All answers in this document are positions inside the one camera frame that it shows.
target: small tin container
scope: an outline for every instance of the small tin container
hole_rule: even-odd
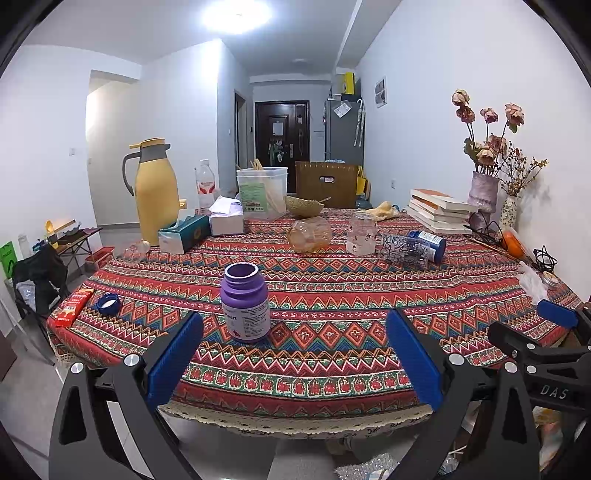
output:
[[[560,280],[553,273],[542,272],[540,278],[542,279],[542,283],[548,288],[556,288],[560,285]]]

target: yellow box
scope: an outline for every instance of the yellow box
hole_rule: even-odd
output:
[[[343,93],[355,93],[355,75],[353,72],[345,73],[345,81],[343,82]]]

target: blue pill bottle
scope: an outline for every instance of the blue pill bottle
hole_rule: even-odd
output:
[[[445,253],[445,247],[447,245],[447,241],[444,238],[433,235],[429,232],[419,231],[409,232],[407,236],[410,238],[420,238],[429,242],[431,248],[429,260],[436,265],[441,265],[443,254]]]

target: thermos handle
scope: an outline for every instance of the thermos handle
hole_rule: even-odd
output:
[[[139,152],[130,153],[129,155],[126,155],[126,156],[123,157],[123,181],[125,182],[125,186],[129,190],[131,196],[134,196],[134,190],[131,188],[131,185],[127,181],[127,177],[125,176],[125,163],[130,158],[138,158],[140,155],[141,155],[141,152],[139,151]]]

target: yellow bag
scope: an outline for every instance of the yellow bag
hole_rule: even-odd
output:
[[[355,195],[361,195],[365,191],[365,183],[367,179],[363,175],[363,167],[357,167],[357,191]]]

